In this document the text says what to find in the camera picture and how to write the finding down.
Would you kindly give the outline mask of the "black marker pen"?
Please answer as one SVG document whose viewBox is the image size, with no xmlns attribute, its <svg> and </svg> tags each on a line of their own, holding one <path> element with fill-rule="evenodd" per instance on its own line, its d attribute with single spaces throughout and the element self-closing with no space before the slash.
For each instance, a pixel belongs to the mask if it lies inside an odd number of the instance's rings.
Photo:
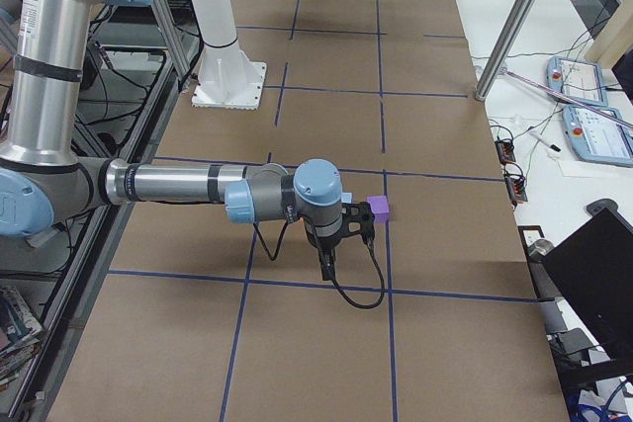
<svg viewBox="0 0 633 422">
<path fill-rule="evenodd" d="M 544 137 L 541 133 L 539 133 L 537 130 L 531 130 L 529 132 L 538 142 L 544 144 L 548 149 L 553 150 L 555 152 L 560 152 L 561 148 L 556 145 L 555 143 L 553 143 L 551 140 L 547 139 L 546 137 Z"/>
</svg>

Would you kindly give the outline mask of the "upper teach pendant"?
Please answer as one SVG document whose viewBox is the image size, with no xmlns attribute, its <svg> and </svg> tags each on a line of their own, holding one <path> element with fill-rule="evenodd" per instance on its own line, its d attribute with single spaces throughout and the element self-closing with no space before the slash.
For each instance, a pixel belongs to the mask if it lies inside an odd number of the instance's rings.
<svg viewBox="0 0 633 422">
<path fill-rule="evenodd" d="M 594 107 L 607 107 L 606 83 L 597 63 L 552 56 L 547 64 L 548 86 Z"/>
</svg>

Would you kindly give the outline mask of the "lower teach pendant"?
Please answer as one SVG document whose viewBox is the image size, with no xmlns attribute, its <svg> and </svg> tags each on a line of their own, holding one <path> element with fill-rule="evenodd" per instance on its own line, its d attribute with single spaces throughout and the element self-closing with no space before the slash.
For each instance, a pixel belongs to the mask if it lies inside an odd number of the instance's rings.
<svg viewBox="0 0 633 422">
<path fill-rule="evenodd" d="M 563 109 L 567 139 L 580 160 L 632 167 L 632 130 L 576 105 Z"/>
</svg>

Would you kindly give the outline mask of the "teach pendant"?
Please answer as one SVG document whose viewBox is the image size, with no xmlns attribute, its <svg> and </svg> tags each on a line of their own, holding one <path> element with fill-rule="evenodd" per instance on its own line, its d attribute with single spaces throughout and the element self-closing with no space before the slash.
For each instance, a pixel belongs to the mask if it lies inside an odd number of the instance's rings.
<svg viewBox="0 0 633 422">
<path fill-rule="evenodd" d="M 563 109 L 567 139 L 580 160 L 632 167 L 632 130 L 576 105 Z"/>
<path fill-rule="evenodd" d="M 597 63 L 552 56 L 547 64 L 548 86 L 594 107 L 607 107 L 606 83 Z"/>
</svg>

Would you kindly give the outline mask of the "metal cup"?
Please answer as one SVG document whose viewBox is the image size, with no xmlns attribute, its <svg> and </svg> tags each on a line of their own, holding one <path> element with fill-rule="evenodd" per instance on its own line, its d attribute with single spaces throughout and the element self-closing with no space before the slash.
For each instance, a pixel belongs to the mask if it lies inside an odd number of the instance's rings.
<svg viewBox="0 0 633 422">
<path fill-rule="evenodd" d="M 527 259 L 529 262 L 541 263 L 554 248 L 551 241 L 544 238 L 537 239 L 527 246 Z"/>
</svg>

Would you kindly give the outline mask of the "white pedestal column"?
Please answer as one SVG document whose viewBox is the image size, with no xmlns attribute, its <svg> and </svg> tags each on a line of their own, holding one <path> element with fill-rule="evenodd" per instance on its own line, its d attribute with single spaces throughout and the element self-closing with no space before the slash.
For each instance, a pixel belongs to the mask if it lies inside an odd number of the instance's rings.
<svg viewBox="0 0 633 422">
<path fill-rule="evenodd" d="M 203 51 L 192 104 L 200 108 L 255 110 L 267 65 L 241 49 L 230 0 L 191 0 Z"/>
</svg>

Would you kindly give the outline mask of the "black monitor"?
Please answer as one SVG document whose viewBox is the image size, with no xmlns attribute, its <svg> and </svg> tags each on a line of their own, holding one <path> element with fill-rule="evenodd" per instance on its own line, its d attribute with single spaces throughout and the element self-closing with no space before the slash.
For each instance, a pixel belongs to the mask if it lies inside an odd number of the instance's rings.
<svg viewBox="0 0 633 422">
<path fill-rule="evenodd" d="M 630 357 L 632 225 L 603 209 L 550 251 L 543 266 L 609 357 Z"/>
</svg>

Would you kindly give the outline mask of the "purple foam block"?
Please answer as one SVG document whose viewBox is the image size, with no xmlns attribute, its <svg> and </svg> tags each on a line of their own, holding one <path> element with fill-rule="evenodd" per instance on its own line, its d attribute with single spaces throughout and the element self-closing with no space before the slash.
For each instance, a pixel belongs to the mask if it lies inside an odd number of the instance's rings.
<svg viewBox="0 0 633 422">
<path fill-rule="evenodd" d="M 385 195 L 368 196 L 366 199 L 376 223 L 386 223 L 391 214 L 390 204 Z"/>
</svg>

